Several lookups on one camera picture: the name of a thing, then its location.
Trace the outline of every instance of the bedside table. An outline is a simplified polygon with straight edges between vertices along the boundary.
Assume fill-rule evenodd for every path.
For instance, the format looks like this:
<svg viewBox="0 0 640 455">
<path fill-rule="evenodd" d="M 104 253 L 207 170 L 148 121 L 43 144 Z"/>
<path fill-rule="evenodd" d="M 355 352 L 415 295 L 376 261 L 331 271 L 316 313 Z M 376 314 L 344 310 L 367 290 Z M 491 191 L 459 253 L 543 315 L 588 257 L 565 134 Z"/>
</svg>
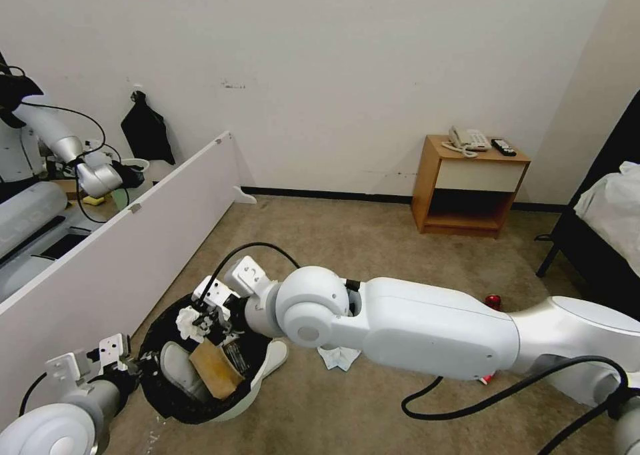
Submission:
<svg viewBox="0 0 640 455">
<path fill-rule="evenodd" d="M 474 159 L 442 147 L 446 135 L 427 135 L 411 210 L 420 233 L 497 238 L 531 160 L 517 147 L 506 157 L 494 147 Z"/>
</svg>

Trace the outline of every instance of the white telephone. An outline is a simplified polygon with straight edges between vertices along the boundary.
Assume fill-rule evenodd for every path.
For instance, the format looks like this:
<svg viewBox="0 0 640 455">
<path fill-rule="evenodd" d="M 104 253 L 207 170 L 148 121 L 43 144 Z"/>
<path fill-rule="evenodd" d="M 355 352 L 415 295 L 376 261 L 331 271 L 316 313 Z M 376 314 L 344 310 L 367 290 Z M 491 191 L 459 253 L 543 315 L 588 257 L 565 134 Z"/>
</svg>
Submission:
<svg viewBox="0 0 640 455">
<path fill-rule="evenodd" d="M 449 129 L 449 141 L 453 145 L 442 142 L 442 146 L 449 150 L 460 152 L 470 159 L 478 156 L 475 152 L 488 151 L 491 148 L 487 137 L 481 131 L 475 129 L 460 130 L 455 125 L 452 125 Z"/>
</svg>

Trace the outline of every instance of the bed leg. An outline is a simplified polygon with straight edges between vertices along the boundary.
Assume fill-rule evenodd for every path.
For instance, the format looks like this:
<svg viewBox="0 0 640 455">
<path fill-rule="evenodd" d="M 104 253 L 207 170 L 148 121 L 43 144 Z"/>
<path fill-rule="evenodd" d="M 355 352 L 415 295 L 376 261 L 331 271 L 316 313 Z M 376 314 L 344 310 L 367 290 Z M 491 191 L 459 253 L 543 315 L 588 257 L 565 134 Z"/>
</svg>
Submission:
<svg viewBox="0 0 640 455">
<path fill-rule="evenodd" d="M 560 248 L 556 244 L 554 244 L 551 247 L 551 250 L 549 250 L 549 253 L 547 253 L 547 256 L 540 264 L 538 271 L 535 273 L 538 277 L 545 276 L 545 274 L 547 273 L 547 269 L 549 268 L 549 265 L 551 265 L 551 262 L 553 262 L 553 259 L 555 258 L 555 256 L 558 254 L 559 251 L 560 251 Z"/>
</svg>

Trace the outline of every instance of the beige carpet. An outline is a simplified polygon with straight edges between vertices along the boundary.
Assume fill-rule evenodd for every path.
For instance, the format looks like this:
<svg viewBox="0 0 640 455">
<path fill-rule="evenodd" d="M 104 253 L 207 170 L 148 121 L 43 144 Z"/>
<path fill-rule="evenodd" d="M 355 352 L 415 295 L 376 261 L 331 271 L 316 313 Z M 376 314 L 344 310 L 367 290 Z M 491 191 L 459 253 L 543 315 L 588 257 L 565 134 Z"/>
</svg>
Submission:
<svg viewBox="0 0 640 455">
<path fill-rule="evenodd" d="M 549 245 L 532 239 L 550 231 L 555 220 L 553 214 L 513 211 L 498 240 L 420 235 L 405 205 L 259 197 L 258 205 L 229 209 L 138 330 L 134 345 L 149 321 L 191 292 L 227 252 L 254 240 L 278 244 L 303 265 L 326 266 L 348 278 L 391 276 L 477 298 L 499 294 L 506 311 L 550 294 L 579 296 L 585 288 L 561 256 L 544 279 L 534 273 Z M 271 278 L 282 280 L 291 270 L 266 248 L 251 254 Z M 136 391 L 113 423 L 107 454 L 533 454 L 585 411 L 540 383 L 461 420 L 412 420 L 400 401 L 433 377 L 377 366 L 364 356 L 348 373 L 328 371 L 314 350 L 289 347 L 288 361 L 264 381 L 252 407 L 229 422 L 162 421 Z M 505 373 L 488 386 L 445 380 L 413 408 L 461 408 L 516 380 Z M 555 453 L 609 453 L 612 427 L 601 416 Z"/>
</svg>

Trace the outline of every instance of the drawer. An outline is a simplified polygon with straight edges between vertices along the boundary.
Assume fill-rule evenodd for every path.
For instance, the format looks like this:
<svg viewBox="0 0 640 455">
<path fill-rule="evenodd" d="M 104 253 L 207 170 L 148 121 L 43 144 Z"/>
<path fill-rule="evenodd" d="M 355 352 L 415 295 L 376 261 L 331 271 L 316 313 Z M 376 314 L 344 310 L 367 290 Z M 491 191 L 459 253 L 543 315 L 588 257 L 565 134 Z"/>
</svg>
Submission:
<svg viewBox="0 0 640 455">
<path fill-rule="evenodd" d="M 442 160 L 436 189 L 515 192 L 523 163 L 480 160 Z"/>
</svg>

